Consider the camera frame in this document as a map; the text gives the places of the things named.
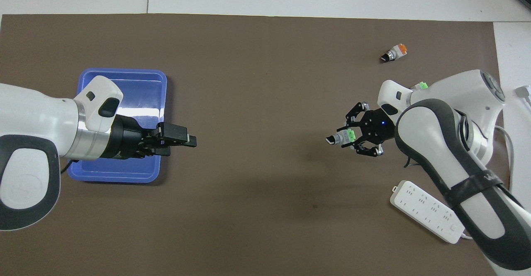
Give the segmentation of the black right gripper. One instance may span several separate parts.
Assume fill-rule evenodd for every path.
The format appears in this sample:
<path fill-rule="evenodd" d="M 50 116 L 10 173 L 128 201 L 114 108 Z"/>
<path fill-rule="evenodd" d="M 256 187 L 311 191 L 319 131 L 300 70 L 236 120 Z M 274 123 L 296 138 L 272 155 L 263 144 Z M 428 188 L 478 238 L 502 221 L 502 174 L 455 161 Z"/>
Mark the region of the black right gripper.
<path fill-rule="evenodd" d="M 356 121 L 357 116 L 364 112 L 360 121 Z M 358 102 L 345 115 L 346 122 L 343 127 L 337 129 L 342 131 L 348 128 L 360 128 L 362 138 L 358 138 L 353 142 L 351 148 L 356 151 L 358 155 L 378 157 L 383 155 L 382 143 L 393 139 L 395 137 L 395 124 L 381 109 L 370 110 L 367 102 Z M 365 142 L 375 144 L 372 147 L 366 147 Z"/>

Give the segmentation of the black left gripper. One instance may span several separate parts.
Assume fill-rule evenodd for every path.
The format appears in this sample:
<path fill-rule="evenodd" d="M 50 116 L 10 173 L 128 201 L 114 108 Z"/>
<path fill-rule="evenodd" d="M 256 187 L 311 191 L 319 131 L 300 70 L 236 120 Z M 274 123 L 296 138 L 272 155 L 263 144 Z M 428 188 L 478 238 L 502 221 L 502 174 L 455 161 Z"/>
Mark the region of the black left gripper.
<path fill-rule="evenodd" d="M 151 156 L 170 156 L 169 146 L 197 147 L 197 138 L 181 125 L 167 122 L 154 129 L 142 128 L 136 119 L 116 115 L 110 137 L 101 157 L 105 159 L 143 159 Z"/>

